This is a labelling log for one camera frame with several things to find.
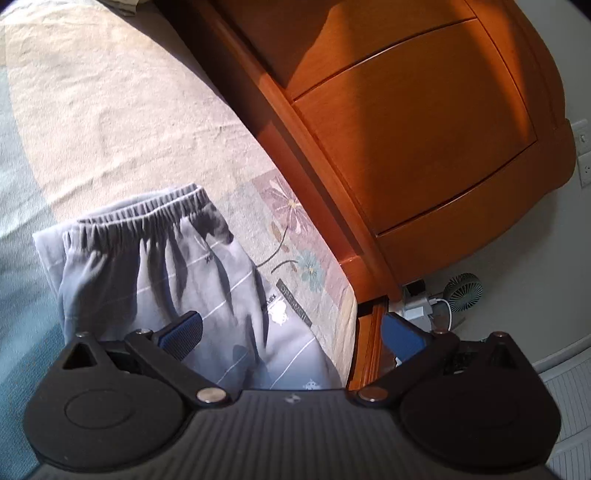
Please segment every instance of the wall outlet plate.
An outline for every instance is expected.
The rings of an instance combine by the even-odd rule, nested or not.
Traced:
[[[581,177],[581,186],[586,187],[591,184],[591,152],[581,155],[577,162],[579,164],[579,176]]]
[[[591,126],[586,118],[571,124],[573,129],[574,144],[577,147],[577,156],[580,157],[591,152]]]

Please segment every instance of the fan grille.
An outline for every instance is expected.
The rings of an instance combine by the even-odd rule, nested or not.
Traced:
[[[463,273],[453,277],[443,291],[452,312],[463,312],[472,308],[482,297],[482,283],[480,279],[471,273]]]

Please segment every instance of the printed flower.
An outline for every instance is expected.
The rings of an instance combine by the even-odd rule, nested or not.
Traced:
[[[269,180],[269,184],[271,187],[262,193],[271,200],[277,218],[292,232],[308,232],[311,228],[310,218],[287,182],[277,176]]]
[[[319,292],[324,286],[324,271],[316,256],[309,250],[304,250],[298,264],[302,270],[301,279],[309,283],[312,292]]]
[[[320,385],[310,378],[310,381],[304,385],[305,390],[320,390]]]

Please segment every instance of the bedsheet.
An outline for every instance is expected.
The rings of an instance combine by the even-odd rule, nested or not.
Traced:
[[[63,347],[31,235],[152,190],[203,185],[345,382],[356,303],[290,186],[153,5],[20,0],[0,15],[0,478],[35,464],[20,422]]]

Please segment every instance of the white wall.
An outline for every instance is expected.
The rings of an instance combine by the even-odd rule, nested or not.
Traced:
[[[567,0],[516,0],[562,76],[567,117],[591,122],[591,22]],[[530,361],[591,333],[591,186],[578,170],[513,228],[471,257],[426,279],[436,293],[462,272],[485,293],[457,329],[462,339],[509,332]]]

